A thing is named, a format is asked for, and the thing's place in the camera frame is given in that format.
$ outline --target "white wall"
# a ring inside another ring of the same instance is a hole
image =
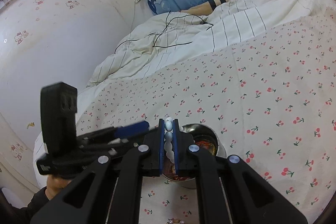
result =
[[[119,1],[123,9],[113,0],[11,0],[0,9],[0,111],[29,149],[40,133],[41,87],[64,81],[83,90],[130,32],[133,12],[129,24],[123,18],[134,0]]]
[[[145,0],[0,1],[0,137],[9,140],[0,145],[0,163],[20,183],[14,187],[0,172],[0,186],[25,201],[37,191],[32,150],[41,132],[41,87],[64,81],[83,90],[131,26],[151,16]],[[22,159],[12,145],[25,147]],[[16,191],[26,188],[28,194]]]

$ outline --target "pillow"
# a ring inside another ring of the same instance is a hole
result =
[[[209,0],[195,7],[191,7],[188,10],[182,10],[181,12],[196,16],[208,16],[217,6],[229,1],[230,0]]]

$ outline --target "metal bowl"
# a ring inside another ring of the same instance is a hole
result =
[[[185,133],[189,133],[193,136],[195,142],[202,142],[206,141],[214,146],[214,155],[226,158],[226,151],[224,149],[224,146],[221,144],[220,140],[218,139],[218,136],[216,133],[208,126],[199,124],[199,123],[191,123],[186,124],[183,126],[183,130]],[[164,161],[167,162],[167,164],[170,163],[170,160],[165,156]],[[167,179],[178,183],[182,187],[189,188],[189,189],[196,189],[196,180],[195,178],[185,179],[185,180],[173,180],[169,177],[167,177],[165,174],[163,174]]]

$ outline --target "hello kitty print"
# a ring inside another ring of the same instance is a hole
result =
[[[16,145],[11,145],[11,152],[14,158],[17,158],[19,161],[22,159],[22,154],[24,151],[24,148],[22,145],[20,145],[18,142]]]
[[[66,2],[66,5],[69,7],[69,9],[72,9],[72,8],[75,8],[76,6],[78,6],[79,2],[76,1],[76,0],[74,0],[74,1],[69,0],[69,1]]]
[[[23,41],[23,39],[26,38],[28,35],[29,33],[26,30],[24,30],[22,33],[18,32],[14,37],[14,40],[19,45]]]
[[[335,16],[303,17],[143,79],[107,80],[77,131],[154,127],[167,116],[206,124],[313,223],[336,189]],[[198,223],[195,191],[146,178],[139,222],[172,218]]]
[[[35,0],[35,2],[37,5],[41,5],[44,2],[44,0]]]

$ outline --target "stainless steel bowl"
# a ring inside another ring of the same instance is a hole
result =
[[[186,124],[183,126],[183,130],[186,133],[192,134],[194,140],[197,140],[199,138],[209,140],[211,143],[215,144],[216,148],[216,156],[226,158],[226,151],[220,140],[218,139],[217,134],[208,126],[200,124],[200,123],[191,123]],[[177,181],[172,180],[165,176],[167,179],[178,183],[182,187],[189,188],[189,189],[196,189],[196,180],[195,178],[183,180],[183,181]]]

